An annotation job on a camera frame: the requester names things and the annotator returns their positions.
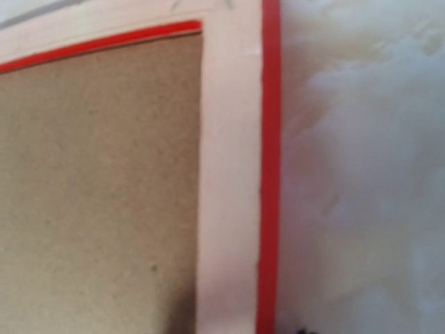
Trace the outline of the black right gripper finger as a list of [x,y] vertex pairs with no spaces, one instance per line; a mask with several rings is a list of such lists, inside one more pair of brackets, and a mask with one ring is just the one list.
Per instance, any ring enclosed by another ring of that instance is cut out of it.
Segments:
[[313,331],[308,331],[306,328],[299,328],[295,334],[315,334]]

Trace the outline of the brown cardboard backing board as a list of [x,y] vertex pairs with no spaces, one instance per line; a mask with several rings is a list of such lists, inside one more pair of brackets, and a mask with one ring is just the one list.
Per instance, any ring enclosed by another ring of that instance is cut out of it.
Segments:
[[1,76],[1,332],[193,333],[202,36]]

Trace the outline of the wooden picture frame red edge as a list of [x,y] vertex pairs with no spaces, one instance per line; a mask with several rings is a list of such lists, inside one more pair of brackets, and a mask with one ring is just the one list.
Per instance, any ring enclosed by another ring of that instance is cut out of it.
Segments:
[[278,1],[4,1],[1,71],[200,32],[198,333],[275,329],[280,220]]

